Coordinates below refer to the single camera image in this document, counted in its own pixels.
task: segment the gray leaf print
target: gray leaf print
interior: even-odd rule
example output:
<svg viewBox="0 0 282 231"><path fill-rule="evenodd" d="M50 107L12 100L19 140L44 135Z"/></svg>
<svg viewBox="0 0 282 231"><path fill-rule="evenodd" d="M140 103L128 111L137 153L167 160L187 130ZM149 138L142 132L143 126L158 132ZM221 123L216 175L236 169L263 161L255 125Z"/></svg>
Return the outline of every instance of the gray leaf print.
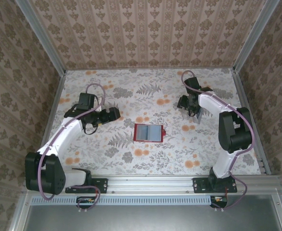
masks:
<svg viewBox="0 0 282 231"><path fill-rule="evenodd" d="M118 153L119 150L112 147L112 148L109 148L108 150L106 150L106 152L104 153L105 156L108 156L110 158L112 158L116 153Z"/></svg>
<svg viewBox="0 0 282 231"><path fill-rule="evenodd" d="M97 170L98 166L96 166L94 163L81 163L79 164L79 167L82 169L87 169L87 170Z"/></svg>
<svg viewBox="0 0 282 231"><path fill-rule="evenodd" d="M175 145L167 144L167 143L156 143L155 147L157 148L163 148L163 149L172 149L175 147Z"/></svg>
<svg viewBox="0 0 282 231"><path fill-rule="evenodd" d="M144 170L149 170L151 168L153 168L154 165L151 163L141 163L140 165L135 165L133 168L135 169L144 169Z"/></svg>
<svg viewBox="0 0 282 231"><path fill-rule="evenodd" d="M103 165L103 167L102 167L102 169L108 169L108 167L111 167L111 168L113 168L113 167L116 167L116 166L122 166L124 163L122 163L122 162L113 162L113 161L111 161L110 163L105 163L104 165Z"/></svg>
<svg viewBox="0 0 282 231"><path fill-rule="evenodd" d="M121 97L128 98L132 96L132 92L124 88L114 88L113 92L115 92L114 97L117 99Z"/></svg>
<svg viewBox="0 0 282 231"><path fill-rule="evenodd" d="M122 160L124 160L125 163L131 163L133 160L131 152L124 153Z"/></svg>
<svg viewBox="0 0 282 231"><path fill-rule="evenodd" d="M214 93L223 99L233 99L233 93L232 92L227 92L226 90L221 90L218 88L213 88Z"/></svg>
<svg viewBox="0 0 282 231"><path fill-rule="evenodd" d="M125 119L124 120L124 126L125 127L130 127L130 128L134 128L135 127L135 123L132 122L132 120L129 118L129 119Z"/></svg>
<svg viewBox="0 0 282 231"><path fill-rule="evenodd" d="M138 94L143 94L143 95L154 95L155 92L159 92L161 89L159 87L159 85L157 86L157 84L153 85L153 84L149 84L146 85L144 84L142 87L139 88L139 90L137 90L136 93Z"/></svg>
<svg viewBox="0 0 282 231"><path fill-rule="evenodd" d="M243 162L246 163L248 166L252 166L255 160L252 158L250 154L245 154L243 157Z"/></svg>
<svg viewBox="0 0 282 231"><path fill-rule="evenodd" d="M155 113L153 116L158 116L158 117L167 117L171 115L170 112L159 112L159 113Z"/></svg>
<svg viewBox="0 0 282 231"><path fill-rule="evenodd" d="M229 69L224 69L223 68L223 69L221 69L221 72L224 73L224 74L228 74L230 71L229 71Z"/></svg>
<svg viewBox="0 0 282 231"><path fill-rule="evenodd" d="M150 160L151 162L157 162L156 170L161 170L167 167L170 163L169 157L163 151L160 151L158 154L154 153L152 156L150 156Z"/></svg>
<svg viewBox="0 0 282 231"><path fill-rule="evenodd" d="M112 145L118 148L121 146L123 148L125 146L127 148L131 143L133 143L132 132L130 132L130 135L126 132L124 132L124 134L118 132L117 135L113 136L112 140L108 142L108 145Z"/></svg>
<svg viewBox="0 0 282 231"><path fill-rule="evenodd" d="M203 135L209 135L209 136L215 135L215 132L212 132L209 129L204 129L204 130L203 129L197 129L196 132L202 133Z"/></svg>

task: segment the metal frame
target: metal frame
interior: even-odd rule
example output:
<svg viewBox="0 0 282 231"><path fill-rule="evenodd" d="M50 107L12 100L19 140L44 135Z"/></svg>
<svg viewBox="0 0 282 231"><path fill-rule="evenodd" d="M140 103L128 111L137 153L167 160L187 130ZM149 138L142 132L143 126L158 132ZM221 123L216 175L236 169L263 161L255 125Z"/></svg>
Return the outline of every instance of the metal frame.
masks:
<svg viewBox="0 0 282 231"><path fill-rule="evenodd" d="M148 196L168 197L168 196L208 196L223 195L223 193L202 193L195 194L193 192L192 178L205 176L99 176L108 178L108 190L104 197L122 197L123 199L131 196ZM278 176L237 176L248 186L247 195L272 195L276 205L276 211L282 226L282 187ZM234 195L241 195L244 186L237 183L238 192ZM38 192L24 191L18 203L11 231L21 231L25 227L27 215L31 207L33 196L38 196ZM78 194L78 196L90 196L93 194ZM76 194L66 194L64 191L60 196L76 196Z"/></svg>
<svg viewBox="0 0 282 231"><path fill-rule="evenodd" d="M260 136L259 136L257 128L256 128L255 121L254 121L253 116L251 114L250 106L249 106L249 103L248 103L248 100L247 100L247 97L246 97L246 94L245 94L245 91L244 91L242 81L240 79L238 72L235 72L233 70L231 72L232 72L232 75L233 75L235 87L236 87L238 98L241 102L241 105L243 107L248 108L249 111L250 111L252 128L253 128L253 131L255 133L255 139L256 139L256 142L255 142L255 145L254 145L254 150L255 150L256 154L259 155L259 157L262 159L262 162L264 164L265 173L270 175L271 174L270 168L269 168L269 165L268 165L268 162L267 162L264 150L263 150L263 146L262 146L261 139L260 139Z"/></svg>
<svg viewBox="0 0 282 231"><path fill-rule="evenodd" d="M50 41L48 33L44 30L39 19L37 18L30 2L28 0L16 0L16 2L20 7L22 13L25 15L27 21L30 23L32 30L35 32L37 38L39 39L46 53L48 54L51 62L59 73L60 77L63 77L65 75L65 65L63 64L56 49Z"/></svg>
<svg viewBox="0 0 282 231"><path fill-rule="evenodd" d="M274 12L279 0L268 0L265 2L260 15L258 16L254 26L252 27L248 38L246 39L243 48L241 49L233 67L236 72L239 72L243 67L248 55L250 54L252 48L254 47L256 41L260 37L264 27L266 26L269 18Z"/></svg>
<svg viewBox="0 0 282 231"><path fill-rule="evenodd" d="M58 85L58 89L56 90L56 94L54 96L52 108L51 108L51 111L50 111L50 115L49 115L49 118L48 118L46 129L45 129L45 132L44 132L44 136L43 136L43 139L41 140L41 144L40 144L41 147L44 146L45 143L49 140L49 136L50 136L50 133L51 133L51 130L52 130L53 121L54 121L55 114L56 114L56 109L58 108L59 101L60 101L60 98L61 98L61 94L62 94L62 91L63 91L63 88L64 88L65 79L66 79L66 76L63 76L62 78L60 78L60 82L59 82L59 85Z"/></svg>
<svg viewBox="0 0 282 231"><path fill-rule="evenodd" d="M39 205L78 205L79 196L54 196L50 201L41 196L32 196L31 206ZM97 205L211 205L210 196L100 196Z"/></svg>

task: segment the metal vent grille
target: metal vent grille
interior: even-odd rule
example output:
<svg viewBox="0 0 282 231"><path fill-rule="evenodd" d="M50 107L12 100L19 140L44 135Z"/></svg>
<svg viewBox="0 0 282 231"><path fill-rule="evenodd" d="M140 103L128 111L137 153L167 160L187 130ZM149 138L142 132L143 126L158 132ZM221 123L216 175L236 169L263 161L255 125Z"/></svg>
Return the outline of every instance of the metal vent grille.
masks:
<svg viewBox="0 0 282 231"><path fill-rule="evenodd" d="M31 205L77 205L77 196L55 196L45 201L33 196ZM101 196L98 205L210 205L210 196Z"/></svg>

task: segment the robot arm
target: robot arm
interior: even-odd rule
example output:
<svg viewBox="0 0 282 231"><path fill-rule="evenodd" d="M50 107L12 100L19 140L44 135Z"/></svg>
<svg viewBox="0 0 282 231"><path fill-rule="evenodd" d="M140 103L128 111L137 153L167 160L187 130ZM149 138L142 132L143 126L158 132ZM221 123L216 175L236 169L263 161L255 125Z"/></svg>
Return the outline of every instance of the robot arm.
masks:
<svg viewBox="0 0 282 231"><path fill-rule="evenodd" d="M59 157L65 153L72 141L74 141L82 131L85 132L86 125L92 124L94 128L97 128L101 124L105 124L120 118L120 112L118 108L111 107L109 112L106 109L99 107L95 111L80 117L69 123L68 121L74 117L88 111L94 107L95 99L99 104L99 99L92 94L81 93L78 104L75 104L64 115L64 120L59 126L55 134L49 139L49 141L42 146L36 153L28 153L26 156L25 169L26 169L26 187L29 190L39 191L38 188L38 163L41 158L41 154L48 149L43 161L44 169L41 170L41 185L44 193L51 193L58 195L62 192L63 188L71 187L74 185L90 185L90 171L83 169L70 169L63 170ZM50 143L53 138L57 136L57 139L50 147Z"/></svg>
<svg viewBox="0 0 282 231"><path fill-rule="evenodd" d="M249 128L235 112L212 97L213 93L210 92L212 91L210 88L201 88L196 77L187 79L185 84L208 93L197 93L186 88L189 96L183 95L179 99L178 108L187 110L188 115L195 116L199 123L203 109L208 110L214 117L219 119L218 139L224 151L220 153L212 171L217 179L227 178L230 176L230 169L234 159L237 158L237 154L247 149L252 142ZM251 124L250 113L247 108L242 107L236 110Z"/></svg>

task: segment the wire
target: wire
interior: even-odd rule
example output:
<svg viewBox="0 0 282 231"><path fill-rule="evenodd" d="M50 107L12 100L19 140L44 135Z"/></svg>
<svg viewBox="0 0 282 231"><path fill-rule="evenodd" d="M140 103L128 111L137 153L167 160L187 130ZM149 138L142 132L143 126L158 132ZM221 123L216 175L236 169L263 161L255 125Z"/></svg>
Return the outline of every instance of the wire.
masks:
<svg viewBox="0 0 282 231"><path fill-rule="evenodd" d="M247 148L247 149L245 149L245 150L242 150L241 152L238 152L238 153L235 155L235 157L234 157L234 159L233 159L233 161L232 161L232 163L231 163L231 165L230 165L230 167L229 167L229 174L230 174L230 176L232 176L235 180L237 180L237 181L239 181L240 183L242 183L242 184L244 185L244 187L245 187L244 193L241 195L241 197L240 197L236 202L234 202L234 203L233 203L232 205L230 205L230 206L227 206L227 207L225 207L225 208L221 208L221 210L223 210L223 209L228 209L228 208L232 208L234 205L238 204L238 203L243 199L243 197L244 197L244 196L246 195L246 193L247 193L248 187L247 187L247 185L246 185L242 180L240 180L240 179L238 179L237 177L235 177L235 176L231 173L231 170L232 170L232 168L233 168L233 166L234 166L234 164L235 164L235 161L236 161L236 159L237 159L237 157L238 157L239 155L244 154L244 153L246 153L246 152L248 152L248 151L250 151L250 150L253 149L254 144L255 144L255 134L254 134L254 131L253 131L253 129L252 129L252 126L249 124L248 120L247 120L242 114L240 114L235 108L233 108L232 106L230 106L229 104L227 104L226 102L224 102L224 101L223 101L221 98L219 98L217 95L211 94L211 93L206 92L206 91L202 91L202 90L198 90L198 89L194 89L194 88L189 87L189 86L184 82L184 74L187 73L187 72L190 72L190 73L193 75L193 77L195 77L194 72L192 72L191 70L186 70L186 71L184 71L184 72L181 74L181 81L182 81L182 83L184 84L184 86L185 86L186 88L188 88L188 89L190 89L190 90L193 90L193 91L195 91L195 92L198 92L198 93L202 93L202 94L211 96L212 98L214 98L214 99L217 100L218 102L222 103L222 104L223 104L224 106L226 106L227 108L230 108L233 112L235 112L235 113L245 122L245 124L248 126L248 128L249 128L249 130L250 130L250 133L251 133L251 140L252 140L252 142L251 142L250 147ZM215 204L215 203L212 203L212 204L213 204L214 206L220 208L220 206L218 206L217 204Z"/></svg>
<svg viewBox="0 0 282 231"><path fill-rule="evenodd" d="M224 194L224 197L227 198L227 201L228 201L228 189L226 187L226 194Z"/></svg>
<svg viewBox="0 0 282 231"><path fill-rule="evenodd" d="M99 108L100 106L102 106L104 104L104 100L105 100L105 97L106 97L106 91L104 90L104 88L102 87L102 85L98 84L98 83L91 83L87 86L86 88L86 92L88 91L88 88L90 86L93 86L93 85L96 85L96 86L99 86L102 90L103 90L103 98L102 98L102 101L101 103L99 103L96 107L84 112L84 113L81 113L79 115L77 115L76 117L72 118L71 120L69 120L66 124L63 125L63 127L55 134L55 136L53 137L53 139L51 140L50 144L48 145L48 147L46 147L43 155L40 157L40 160L39 160L39 164L38 164L38 172L37 172L37 178L38 178L38 189L39 189L39 193L40 195L42 196L42 198L44 198L45 200L49 201L51 200L54 195L52 195L51 197L46 197L45 193L43 192L43 187L42 187L42 184L41 184L41 168L42 168L42 165L43 165L43 161L44 161L44 158L47 154L47 152L51 149L51 147L53 146L54 142L57 140L57 138L60 136L60 134L64 131L64 129L66 129L66 127L71 124L72 122L74 122L75 120L79 119L80 117L82 116L85 116L87 115L88 113L91 113L93 111L95 111L97 108Z"/></svg>
<svg viewBox="0 0 282 231"><path fill-rule="evenodd" d="M87 185L87 186L72 186L72 188L75 188L75 189L95 189L95 191L98 192L98 196L97 196L97 198L95 199L94 203L93 203L89 208L87 208L87 210L93 209L93 208L96 206L96 204L98 203L99 198L101 197L101 191L100 191L99 188L97 188L96 186L91 186L91 185ZM78 209L81 209L81 210L82 210L82 208L80 208L80 202L81 202L81 201L84 201L84 200L87 200L87 199L88 199L88 198L84 197L84 198L82 198L82 199L80 199L80 200L78 201L78 204L77 204Z"/></svg>
<svg viewBox="0 0 282 231"><path fill-rule="evenodd" d="M86 128L84 128L83 131L87 135L93 135L97 131L97 128L98 128L98 126L95 128L95 130L92 133L87 133L86 130L85 130Z"/></svg>

